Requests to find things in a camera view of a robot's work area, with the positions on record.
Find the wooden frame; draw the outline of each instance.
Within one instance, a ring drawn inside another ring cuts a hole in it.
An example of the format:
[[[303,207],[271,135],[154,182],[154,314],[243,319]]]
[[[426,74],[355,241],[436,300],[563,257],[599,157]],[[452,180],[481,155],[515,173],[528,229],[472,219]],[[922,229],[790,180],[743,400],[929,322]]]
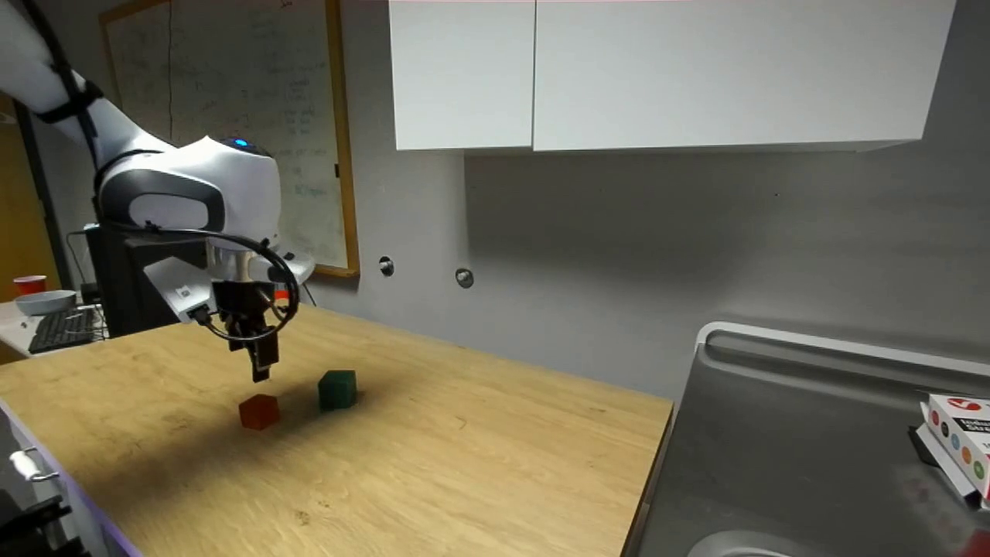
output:
[[[154,10],[154,7],[170,7],[174,0],[125,0],[119,7],[111,7],[97,14],[97,25],[103,25],[103,46],[104,46],[104,55],[108,55],[108,67],[111,67],[111,86],[113,86],[113,97],[119,100],[119,106],[125,109],[125,84],[119,84],[119,67],[118,67],[118,55],[113,55],[113,39],[111,39],[111,31],[113,25],[124,25],[124,23],[134,23],[137,14]],[[328,116],[333,122],[333,131],[332,131],[332,139],[333,139],[333,177],[332,177],[332,191],[328,195],[337,195],[337,219],[340,219],[340,247],[343,247],[343,259],[317,259],[315,265],[315,275],[317,280],[333,280],[333,283],[355,283],[357,280],[357,239],[355,239],[355,195],[352,195],[352,149],[349,149],[349,122],[347,122],[347,79],[343,79],[343,27],[340,27],[340,0],[323,0],[323,42],[328,42]]]

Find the wall cabinet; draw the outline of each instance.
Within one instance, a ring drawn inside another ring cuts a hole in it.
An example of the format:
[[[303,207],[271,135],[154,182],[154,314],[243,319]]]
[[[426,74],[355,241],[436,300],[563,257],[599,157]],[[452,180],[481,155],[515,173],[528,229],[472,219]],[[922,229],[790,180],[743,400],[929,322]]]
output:
[[[953,7],[391,0],[394,146],[572,151],[917,139]]]
[[[532,146],[535,0],[389,0],[394,149]]]

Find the whiteboard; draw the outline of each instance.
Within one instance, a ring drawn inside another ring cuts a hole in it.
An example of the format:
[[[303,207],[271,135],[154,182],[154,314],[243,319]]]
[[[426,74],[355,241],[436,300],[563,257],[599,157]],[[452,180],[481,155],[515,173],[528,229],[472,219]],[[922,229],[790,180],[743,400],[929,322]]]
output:
[[[355,280],[337,0],[130,0],[103,13],[118,101],[186,146],[243,135],[280,169],[280,239]]]

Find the tabletop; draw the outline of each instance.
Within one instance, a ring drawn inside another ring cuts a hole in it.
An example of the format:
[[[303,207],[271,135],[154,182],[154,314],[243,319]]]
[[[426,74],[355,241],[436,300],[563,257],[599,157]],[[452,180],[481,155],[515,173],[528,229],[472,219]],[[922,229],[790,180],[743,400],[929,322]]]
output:
[[[332,369],[357,401],[321,414]],[[253,392],[275,428],[239,425]],[[622,555],[672,414],[310,307],[267,383],[166,326],[3,364],[0,400],[143,555]]]

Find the gray wall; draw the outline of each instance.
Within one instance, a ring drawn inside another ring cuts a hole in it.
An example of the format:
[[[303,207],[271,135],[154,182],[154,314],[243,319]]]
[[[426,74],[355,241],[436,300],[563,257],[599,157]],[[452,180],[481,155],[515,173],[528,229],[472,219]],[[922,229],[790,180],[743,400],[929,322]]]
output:
[[[93,7],[53,13],[104,78]],[[924,143],[882,151],[394,155],[384,0],[343,25],[361,285],[321,307],[668,396],[712,319],[990,359],[990,3],[958,0]],[[83,157],[44,157],[87,216]]]

